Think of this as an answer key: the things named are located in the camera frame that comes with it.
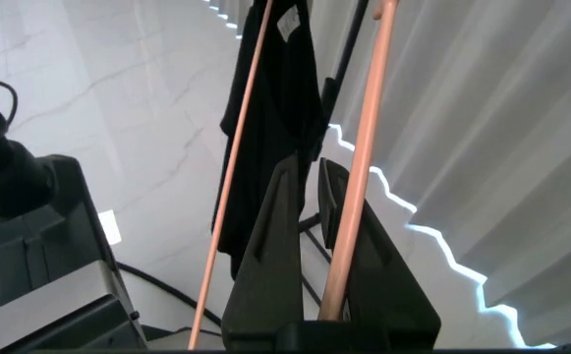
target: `pink rod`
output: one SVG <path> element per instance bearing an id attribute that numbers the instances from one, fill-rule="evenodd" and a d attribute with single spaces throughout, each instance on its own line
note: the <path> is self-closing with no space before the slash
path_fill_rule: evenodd
<path id="1" fill-rule="evenodd" d="M 362 208 L 366 197 L 369 169 L 371 167 L 374 130 L 379 113 L 385 66 L 390 48 L 392 23 L 398 0 L 380 0 L 374 17 L 381 18 L 374 49 L 372 50 L 371 68 L 366 84 L 366 94 L 362 107 L 360 126 L 357 133 L 353 166 L 346 187 L 346 197 L 340 227 L 337 232 L 333 261 L 326 279 L 326 287 L 322 296 L 319 320 L 338 321 L 344 302 L 344 291 L 348 280 L 353 251 L 362 218 Z"/>
<path id="2" fill-rule="evenodd" d="M 246 90 L 244 91 L 244 100 L 242 101 L 242 108 L 239 112 L 239 120 L 237 121 L 237 128 L 235 129 L 233 147 L 231 148 L 230 159 L 228 161 L 228 166 L 226 167 L 226 175 L 224 176 L 224 186 L 222 188 L 222 194 L 219 198 L 219 206 L 217 207 L 215 227 L 213 227 L 213 238 L 210 241 L 210 249 L 208 250 L 208 259 L 206 260 L 206 269 L 204 270 L 204 278 L 202 280 L 200 298 L 198 299 L 198 306 L 196 307 L 196 317 L 194 318 L 194 326 L 191 329 L 191 337 L 189 338 L 189 350 L 195 350 L 196 346 L 198 345 L 198 336 L 200 334 L 202 314 L 204 312 L 206 297 L 208 296 L 210 278 L 213 274 L 213 265 L 215 263 L 215 254 L 217 253 L 217 244 L 219 243 L 219 236 L 222 232 L 224 212 L 226 210 L 226 204 L 228 203 L 230 185 L 233 180 L 233 171 L 235 170 L 235 162 L 237 161 L 239 142 L 241 141 L 242 132 L 244 130 L 244 123 L 246 122 L 246 112 L 248 111 L 248 103 L 250 102 L 250 95 L 253 91 L 253 83 L 255 82 L 255 75 L 257 73 L 258 57 L 261 53 L 261 48 L 263 47 L 263 39 L 265 38 L 265 30 L 267 28 L 269 13 L 272 8 L 272 1 L 273 0 L 267 0 L 265 11 L 263 12 L 263 19 L 261 20 L 261 27 L 258 31 L 257 46 L 255 47 L 253 63 L 251 64 L 250 73 L 248 74 L 248 82 L 246 83 Z"/>

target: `wooden stick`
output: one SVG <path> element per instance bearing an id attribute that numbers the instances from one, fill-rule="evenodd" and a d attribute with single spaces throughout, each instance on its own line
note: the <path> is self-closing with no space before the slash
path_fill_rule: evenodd
<path id="1" fill-rule="evenodd" d="M 210 278 L 213 274 L 213 265 L 215 263 L 215 254 L 217 253 L 217 244 L 219 243 L 219 236 L 222 232 L 222 223 L 224 221 L 224 213 L 226 204 L 228 203 L 228 195 L 230 193 L 230 185 L 233 180 L 233 171 L 235 170 L 235 162 L 237 161 L 237 152 L 239 151 L 239 142 L 242 138 L 244 130 L 244 123 L 246 122 L 246 112 L 248 111 L 248 104 L 250 102 L 250 95 L 253 91 L 253 83 L 255 82 L 255 75 L 257 73 L 258 58 L 263 47 L 263 39 L 265 38 L 265 29 L 267 28 L 267 20 L 272 8 L 272 1 L 267 0 L 265 11 L 263 12 L 263 19 L 261 20 L 261 27 L 258 31 L 257 46 L 255 47 L 255 54 L 253 55 L 253 62 L 248 74 L 248 82 L 246 83 L 246 90 L 244 91 L 244 100 L 242 101 L 242 108 L 239 112 L 239 120 L 237 121 L 237 128 L 235 129 L 235 138 L 233 139 L 233 146 L 230 152 L 228 165 L 226 166 L 226 175 L 224 177 L 224 186 L 222 194 L 219 198 L 219 205 L 217 207 L 217 215 L 215 216 L 215 226 L 213 227 L 213 238 L 210 241 L 210 249 L 208 250 L 208 259 L 206 260 L 206 269 L 204 270 L 204 278 L 202 280 L 202 287 L 200 290 L 200 298 L 198 299 L 198 306 L 196 307 L 196 317 L 194 318 L 194 326 L 191 329 L 191 337 L 189 339 L 189 349 L 195 350 L 198 345 L 198 336 L 200 334 L 200 326 L 202 321 L 202 313 L 204 312 L 204 305 L 206 297 L 208 296 L 208 286 L 210 285 Z"/>
<path id="2" fill-rule="evenodd" d="M 381 18 L 374 49 L 372 51 L 371 68 L 366 84 L 366 94 L 362 107 L 360 126 L 357 133 L 353 166 L 346 187 L 344 208 L 337 232 L 333 261 L 326 279 L 326 287 L 322 296 L 319 320 L 338 321 L 342 312 L 344 292 L 348 280 L 357 234 L 362 218 L 362 208 L 366 198 L 369 169 L 371 167 L 374 130 L 379 113 L 385 66 L 390 48 L 392 23 L 398 0 L 380 0 L 374 17 Z"/>

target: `thin pink stick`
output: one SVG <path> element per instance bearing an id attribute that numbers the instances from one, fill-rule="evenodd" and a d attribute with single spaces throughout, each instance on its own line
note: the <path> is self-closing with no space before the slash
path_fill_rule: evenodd
<path id="1" fill-rule="evenodd" d="M 248 82 L 246 83 L 246 90 L 244 91 L 244 100 L 242 101 L 242 108 L 239 112 L 239 120 L 237 121 L 237 128 L 235 130 L 235 138 L 233 139 L 233 146 L 230 151 L 230 159 L 226 167 L 226 175 L 224 177 L 224 186 L 222 194 L 219 198 L 219 206 L 217 207 L 217 215 L 215 217 L 215 227 L 213 227 L 213 238 L 210 241 L 210 249 L 208 250 L 208 259 L 206 260 L 206 269 L 204 270 L 204 278 L 202 280 L 202 288 L 200 290 L 200 298 L 198 299 L 198 306 L 196 307 L 196 317 L 194 318 L 194 326 L 191 329 L 191 337 L 189 339 L 189 349 L 195 350 L 198 345 L 198 336 L 200 334 L 200 326 L 202 321 L 202 314 L 204 312 L 204 305 L 206 297 L 208 296 L 208 287 L 210 285 L 210 278 L 213 274 L 213 265 L 215 263 L 215 254 L 217 253 L 217 244 L 219 243 L 219 236 L 222 232 L 222 223 L 224 221 L 224 211 L 228 203 L 228 195 L 230 193 L 230 185 L 233 180 L 233 171 L 235 170 L 235 162 L 237 161 L 237 152 L 239 150 L 239 142 L 242 138 L 244 130 L 244 123 L 246 122 L 246 112 L 248 111 L 248 103 L 250 102 L 250 95 L 253 91 L 253 83 L 255 82 L 255 74 L 257 73 L 258 58 L 263 47 L 263 39 L 265 38 L 265 29 L 267 28 L 267 20 L 272 8 L 272 0 L 267 0 L 265 11 L 263 12 L 263 19 L 261 20 L 261 27 L 258 31 L 257 46 L 255 47 L 255 54 L 253 55 L 253 63 L 250 67 L 248 74 Z"/>
<path id="2" fill-rule="evenodd" d="M 379 113 L 385 65 L 390 48 L 392 23 L 398 0 L 380 0 L 380 8 L 375 18 L 381 17 L 376 41 L 372 51 L 371 68 L 366 84 L 366 94 L 357 133 L 357 142 L 353 157 L 353 166 L 346 187 L 346 197 L 340 228 L 337 232 L 333 261 L 326 279 L 326 288 L 322 296 L 319 320 L 338 321 L 340 318 L 344 291 L 348 280 L 353 251 L 362 218 L 362 208 L 366 197 L 369 169 L 371 167 L 374 130 Z"/>

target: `white curtain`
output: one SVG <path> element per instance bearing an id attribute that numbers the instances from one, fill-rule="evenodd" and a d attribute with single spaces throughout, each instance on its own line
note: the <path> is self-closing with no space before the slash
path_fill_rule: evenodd
<path id="1" fill-rule="evenodd" d="M 320 83 L 356 3 L 314 1 Z M 376 5 L 332 117 L 350 143 Z M 411 224 L 487 276 L 486 305 L 518 310 L 528 344 L 571 342 L 571 0 L 402 0 L 373 164 L 418 209 Z"/>

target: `white label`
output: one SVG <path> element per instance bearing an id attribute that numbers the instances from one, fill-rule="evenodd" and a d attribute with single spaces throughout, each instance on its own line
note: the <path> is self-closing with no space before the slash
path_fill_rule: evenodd
<path id="1" fill-rule="evenodd" d="M 289 35 L 301 25 L 301 19 L 298 17 L 298 7 L 292 6 L 281 16 L 280 20 L 276 23 L 278 30 L 281 32 L 283 40 L 287 43 Z"/>

